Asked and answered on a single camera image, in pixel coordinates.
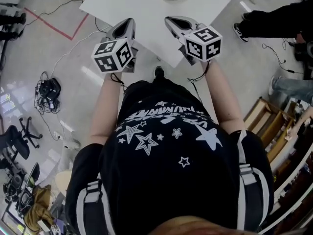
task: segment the forearm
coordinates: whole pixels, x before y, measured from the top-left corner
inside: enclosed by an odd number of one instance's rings
[[[301,125],[309,118],[313,118],[313,107],[310,106],[306,111],[301,115],[297,124],[294,126],[296,130],[299,130]]]
[[[106,75],[93,112],[91,128],[89,132],[89,143],[104,144],[106,139],[116,127],[118,102],[120,94],[119,83],[111,80]]]
[[[205,69],[206,64],[202,63],[203,69]],[[245,129],[238,100],[215,60],[211,61],[205,78],[220,126],[228,133]]]

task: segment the brown cloth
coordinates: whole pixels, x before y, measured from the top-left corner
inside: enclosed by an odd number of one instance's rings
[[[35,196],[35,204],[29,209],[24,217],[25,225],[33,234],[37,235],[40,232],[39,220],[45,220],[50,225],[53,225],[53,218],[48,211],[50,203],[51,185],[45,188],[36,187],[33,190]]]

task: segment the white cable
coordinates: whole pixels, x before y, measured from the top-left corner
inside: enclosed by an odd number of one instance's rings
[[[88,37],[90,37],[90,36],[91,36],[92,34],[94,34],[94,33],[102,32],[102,30],[95,31],[95,32],[89,34]],[[74,50],[74,48],[75,48],[81,41],[84,41],[84,40],[87,39],[88,37],[85,37],[85,38],[79,40],[79,41],[73,46],[73,48],[70,50],[69,53],[64,54],[62,57],[60,57],[60,59],[59,59],[58,61],[55,62],[54,67],[53,67],[53,71],[52,71],[50,77],[52,77],[52,75],[53,75],[53,73],[54,73],[54,70],[55,70],[57,64],[61,61],[61,59],[62,59],[63,57],[65,57],[65,56],[67,56],[67,55],[70,55],[71,52]]]

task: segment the black chair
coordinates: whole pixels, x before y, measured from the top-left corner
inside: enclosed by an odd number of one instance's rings
[[[12,162],[16,159],[17,154],[20,154],[24,159],[28,159],[29,147],[27,141],[23,139],[21,132],[14,125],[10,125],[6,132],[0,135],[0,150],[7,147],[15,152],[11,159]]]
[[[37,136],[35,136],[35,135],[33,135],[33,134],[31,134],[31,133],[29,132],[29,123],[30,123],[30,121],[31,121],[31,117],[29,117],[29,118],[27,119],[26,127],[23,125],[23,118],[21,117],[19,120],[20,120],[20,124],[21,124],[21,126],[22,126],[22,129],[23,129],[22,131],[24,131],[24,136],[23,136],[23,138],[27,138],[27,139],[30,141],[30,143],[31,143],[35,148],[39,148],[39,144],[38,144],[38,145],[35,145],[32,139],[41,139],[43,136],[42,136],[42,134],[40,134],[40,135],[37,137]]]

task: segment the desk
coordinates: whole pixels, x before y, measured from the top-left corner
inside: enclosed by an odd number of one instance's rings
[[[166,28],[167,16],[186,16],[210,25],[231,0],[85,0],[83,11],[116,25],[126,18],[136,22],[136,41],[176,67],[183,55],[181,44]]]

